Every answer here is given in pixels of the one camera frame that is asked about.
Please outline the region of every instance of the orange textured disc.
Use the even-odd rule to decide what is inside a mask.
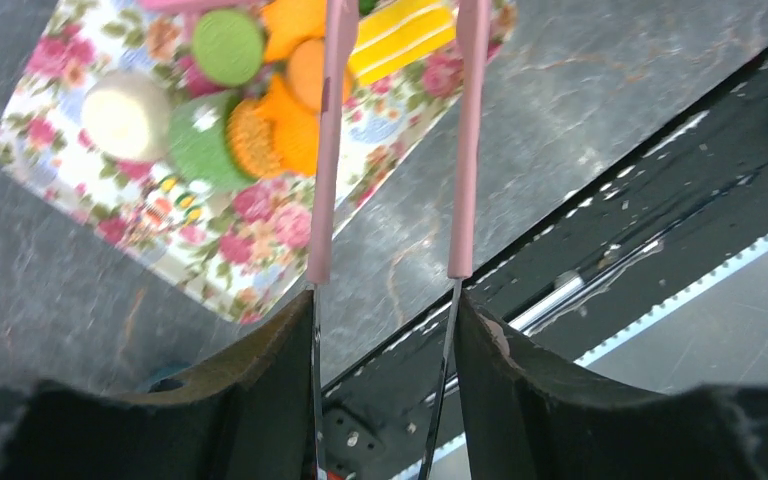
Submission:
[[[314,112],[322,108],[322,74],[325,69],[325,42],[314,38],[293,50],[287,60],[287,83],[296,99]],[[352,93],[352,75],[343,75],[343,103]]]
[[[269,32],[263,60],[286,60],[305,38],[325,36],[326,0],[274,0],[260,11]]]
[[[285,169],[272,148],[272,128],[255,115],[257,103],[243,100],[231,112],[225,130],[228,148],[237,166],[255,178],[273,178]]]
[[[301,175],[316,174],[319,118],[293,99],[281,75],[274,75],[256,110],[272,123],[272,148],[281,166]]]

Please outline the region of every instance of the white cylinder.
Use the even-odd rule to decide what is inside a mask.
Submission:
[[[154,162],[166,154],[172,102],[158,84],[136,72],[114,72],[84,99],[81,123],[101,151],[120,160]]]

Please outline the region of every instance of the floral pattern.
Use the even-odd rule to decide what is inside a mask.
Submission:
[[[241,2],[256,8],[264,2]],[[516,11],[496,0],[488,58]],[[0,125],[0,163],[16,181],[92,228],[225,318],[259,321],[304,271],[313,181],[284,176],[234,195],[202,198],[151,165],[99,151],[80,125],[89,88],[114,69],[138,70],[175,102],[221,90],[194,65],[191,16],[141,10],[135,0],[61,0],[34,48]],[[456,44],[357,89],[344,107],[338,231],[456,101]],[[260,95],[273,67],[244,89]],[[169,189],[186,206],[171,207]],[[158,216],[159,206],[169,212]]]

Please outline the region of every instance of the yellow block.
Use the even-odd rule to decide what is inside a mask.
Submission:
[[[398,0],[361,20],[349,68],[366,86],[454,39],[454,16],[440,0]]]

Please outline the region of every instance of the gray marble countertop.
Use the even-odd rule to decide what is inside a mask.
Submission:
[[[0,115],[55,0],[0,0]],[[481,264],[768,45],[768,0],[518,0],[488,71]],[[323,378],[443,295],[458,108],[339,235]],[[0,173],[0,377],[133,388],[249,331]]]

